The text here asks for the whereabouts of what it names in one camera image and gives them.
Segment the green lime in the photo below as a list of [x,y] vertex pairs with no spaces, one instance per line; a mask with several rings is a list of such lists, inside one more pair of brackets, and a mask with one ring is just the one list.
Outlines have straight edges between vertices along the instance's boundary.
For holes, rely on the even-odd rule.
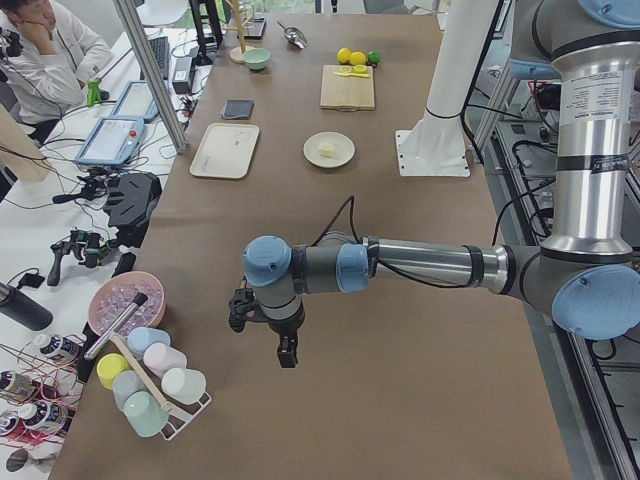
[[367,54],[367,64],[372,67],[377,67],[381,61],[381,55],[376,51],[371,51]]

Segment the aluminium frame post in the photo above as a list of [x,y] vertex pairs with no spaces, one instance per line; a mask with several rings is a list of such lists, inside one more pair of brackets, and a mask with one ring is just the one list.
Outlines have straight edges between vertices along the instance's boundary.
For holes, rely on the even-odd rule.
[[155,56],[151,50],[145,29],[132,0],[114,0],[116,13],[124,27],[133,52],[148,83],[152,97],[158,107],[160,117],[178,154],[186,151],[187,141],[171,97],[160,74]]

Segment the metal scoop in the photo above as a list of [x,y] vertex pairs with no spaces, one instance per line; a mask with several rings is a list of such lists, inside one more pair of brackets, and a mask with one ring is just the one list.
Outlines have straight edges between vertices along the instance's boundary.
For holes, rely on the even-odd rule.
[[281,20],[277,20],[276,23],[282,28],[284,38],[289,44],[300,50],[303,50],[308,46],[307,39],[300,29],[294,26],[287,26]]

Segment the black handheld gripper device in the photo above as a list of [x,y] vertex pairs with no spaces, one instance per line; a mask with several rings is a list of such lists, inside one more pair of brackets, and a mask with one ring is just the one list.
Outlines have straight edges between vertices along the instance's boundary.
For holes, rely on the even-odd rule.
[[47,285],[59,284],[61,262],[64,256],[72,253],[79,265],[92,269],[101,265],[118,246],[119,242],[116,239],[104,241],[97,232],[72,229],[68,239],[60,240],[51,246],[54,262],[46,279]]

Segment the black bottle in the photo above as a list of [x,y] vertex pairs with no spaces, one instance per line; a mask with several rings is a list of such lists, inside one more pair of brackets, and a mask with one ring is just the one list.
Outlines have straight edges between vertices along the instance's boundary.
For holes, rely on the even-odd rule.
[[31,331],[41,331],[53,321],[52,313],[13,286],[1,284],[1,313]]

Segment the seated person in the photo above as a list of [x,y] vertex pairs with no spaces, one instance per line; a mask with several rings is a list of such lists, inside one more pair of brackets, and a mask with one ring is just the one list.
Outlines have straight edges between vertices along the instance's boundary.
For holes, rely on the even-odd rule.
[[3,1],[1,27],[20,37],[21,54],[1,64],[19,120],[42,143],[64,114],[86,102],[85,86],[112,58],[104,39],[56,1]]

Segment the teach pendant tablet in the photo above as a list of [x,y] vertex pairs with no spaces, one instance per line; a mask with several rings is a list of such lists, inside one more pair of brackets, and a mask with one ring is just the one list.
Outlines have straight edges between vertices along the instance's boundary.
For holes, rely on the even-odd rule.
[[98,120],[78,151],[78,165],[119,166],[139,145],[145,122],[139,116],[108,116]]
[[145,123],[159,115],[152,92],[145,80],[129,81],[116,101],[112,116],[140,117]]

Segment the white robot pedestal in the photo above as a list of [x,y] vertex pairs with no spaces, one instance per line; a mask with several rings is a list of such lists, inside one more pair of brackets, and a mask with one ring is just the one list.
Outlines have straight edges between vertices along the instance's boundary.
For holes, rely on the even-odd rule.
[[396,132],[401,176],[466,178],[470,175],[463,110],[500,10],[501,3],[493,0],[452,3],[424,115],[412,129]]

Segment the cream rectangular tray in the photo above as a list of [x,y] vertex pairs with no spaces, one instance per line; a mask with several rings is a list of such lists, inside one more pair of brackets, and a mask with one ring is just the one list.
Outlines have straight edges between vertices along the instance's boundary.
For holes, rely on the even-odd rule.
[[260,129],[256,125],[212,123],[202,137],[189,172],[195,177],[239,180],[249,170]]

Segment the white cup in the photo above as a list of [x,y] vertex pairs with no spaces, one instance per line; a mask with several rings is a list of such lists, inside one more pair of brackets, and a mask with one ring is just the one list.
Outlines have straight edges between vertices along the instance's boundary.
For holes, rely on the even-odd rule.
[[166,395],[189,405],[198,401],[205,393],[206,377],[199,370],[172,368],[162,377],[161,388]]

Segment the yellow lemon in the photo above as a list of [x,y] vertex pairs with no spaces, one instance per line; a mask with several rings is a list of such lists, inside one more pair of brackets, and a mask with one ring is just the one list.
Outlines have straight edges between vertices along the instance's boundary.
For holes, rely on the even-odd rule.
[[352,66],[366,65],[368,61],[367,55],[362,51],[352,51],[348,63]]
[[348,64],[350,62],[351,55],[352,51],[349,48],[343,47],[338,50],[336,58],[340,64]]

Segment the mint green bowl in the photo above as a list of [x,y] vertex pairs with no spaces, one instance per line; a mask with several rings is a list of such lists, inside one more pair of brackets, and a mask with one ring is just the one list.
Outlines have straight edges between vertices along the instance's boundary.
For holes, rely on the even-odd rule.
[[244,64],[251,71],[261,71],[265,69],[271,58],[271,53],[266,48],[247,48],[243,53]]

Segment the mint cup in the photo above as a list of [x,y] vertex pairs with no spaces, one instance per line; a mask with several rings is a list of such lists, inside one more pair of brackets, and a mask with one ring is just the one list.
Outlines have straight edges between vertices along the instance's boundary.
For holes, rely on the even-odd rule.
[[135,432],[143,438],[158,434],[169,419],[169,413],[147,391],[131,395],[124,403],[123,412]]

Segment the grey folded cloth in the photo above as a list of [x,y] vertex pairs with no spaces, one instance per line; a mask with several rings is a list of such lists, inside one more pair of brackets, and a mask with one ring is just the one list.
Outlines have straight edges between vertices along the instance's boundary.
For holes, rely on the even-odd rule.
[[225,120],[246,120],[251,117],[253,108],[253,100],[229,99],[221,110],[221,117]]

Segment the round cream plate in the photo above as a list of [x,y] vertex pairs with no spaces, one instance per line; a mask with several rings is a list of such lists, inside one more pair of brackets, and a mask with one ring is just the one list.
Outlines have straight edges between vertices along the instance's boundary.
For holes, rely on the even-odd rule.
[[338,132],[319,132],[303,145],[303,155],[311,164],[325,169],[346,165],[355,155],[353,141]]

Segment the wooden cutting board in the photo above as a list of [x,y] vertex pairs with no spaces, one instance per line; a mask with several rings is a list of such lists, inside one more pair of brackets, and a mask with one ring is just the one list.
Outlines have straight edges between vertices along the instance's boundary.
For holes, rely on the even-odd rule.
[[374,71],[367,66],[370,78],[334,75],[342,65],[324,65],[322,72],[320,107],[333,110],[374,110]]

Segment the white cup rack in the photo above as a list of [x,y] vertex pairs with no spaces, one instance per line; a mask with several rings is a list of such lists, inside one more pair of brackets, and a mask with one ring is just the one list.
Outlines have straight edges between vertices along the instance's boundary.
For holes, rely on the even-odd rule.
[[170,402],[169,419],[164,428],[156,435],[160,435],[165,441],[175,439],[185,430],[195,418],[212,402],[213,397],[205,392],[202,397],[193,404],[179,406]]

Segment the wooden cup stand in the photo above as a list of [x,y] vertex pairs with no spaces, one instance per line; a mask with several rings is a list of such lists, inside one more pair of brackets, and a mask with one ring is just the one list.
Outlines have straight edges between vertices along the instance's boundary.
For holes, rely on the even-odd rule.
[[245,32],[251,28],[254,20],[254,7],[250,1],[224,0],[227,16],[226,32],[235,37],[238,45],[231,49],[230,59],[237,64],[244,64],[244,54],[252,50],[246,43]]

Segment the pink bowl with ice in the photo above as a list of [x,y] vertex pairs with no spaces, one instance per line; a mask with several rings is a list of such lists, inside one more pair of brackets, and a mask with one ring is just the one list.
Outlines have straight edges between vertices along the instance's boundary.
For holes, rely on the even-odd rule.
[[120,327],[119,333],[127,336],[137,327],[158,326],[166,307],[164,288],[154,275],[131,271],[113,277],[94,295],[88,313],[91,330],[96,335],[104,333],[139,293],[147,300]]

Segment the pink cup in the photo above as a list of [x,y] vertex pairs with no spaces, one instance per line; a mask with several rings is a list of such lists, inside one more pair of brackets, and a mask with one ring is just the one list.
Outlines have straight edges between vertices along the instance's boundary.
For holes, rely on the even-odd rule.
[[173,368],[186,368],[187,357],[169,345],[156,342],[145,350],[143,363],[154,375],[162,378]]

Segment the blue cup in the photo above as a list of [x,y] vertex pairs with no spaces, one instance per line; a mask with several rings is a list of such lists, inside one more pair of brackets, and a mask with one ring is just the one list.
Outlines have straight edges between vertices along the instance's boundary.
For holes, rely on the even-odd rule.
[[136,358],[142,358],[145,351],[155,343],[170,346],[171,337],[166,331],[161,329],[137,327],[129,333],[126,339],[129,351]]

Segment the small pale bun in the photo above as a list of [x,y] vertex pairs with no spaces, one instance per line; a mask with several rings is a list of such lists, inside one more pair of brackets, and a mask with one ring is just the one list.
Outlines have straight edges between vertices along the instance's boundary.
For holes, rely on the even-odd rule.
[[321,156],[332,157],[334,155],[334,146],[331,143],[321,143],[318,146],[318,152]]

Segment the grey cup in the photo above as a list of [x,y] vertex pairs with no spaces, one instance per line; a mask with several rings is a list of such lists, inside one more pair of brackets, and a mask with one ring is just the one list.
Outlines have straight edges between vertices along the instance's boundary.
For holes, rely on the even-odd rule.
[[121,412],[124,411],[126,401],[140,391],[146,391],[146,386],[134,370],[121,372],[112,383],[114,400]]

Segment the yellow cup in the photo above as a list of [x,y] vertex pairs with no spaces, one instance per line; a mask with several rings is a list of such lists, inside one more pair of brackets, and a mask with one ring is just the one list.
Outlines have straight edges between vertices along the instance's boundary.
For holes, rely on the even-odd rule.
[[115,379],[123,372],[130,370],[127,359],[119,353],[109,353],[100,358],[96,365],[96,373],[101,385],[111,390]]

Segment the yellow plastic knife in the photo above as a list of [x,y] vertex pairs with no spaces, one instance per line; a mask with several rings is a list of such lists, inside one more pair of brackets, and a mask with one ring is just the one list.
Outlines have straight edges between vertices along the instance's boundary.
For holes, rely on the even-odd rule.
[[370,78],[370,74],[365,72],[356,72],[356,71],[334,71],[334,75],[340,77],[354,77],[354,78]]

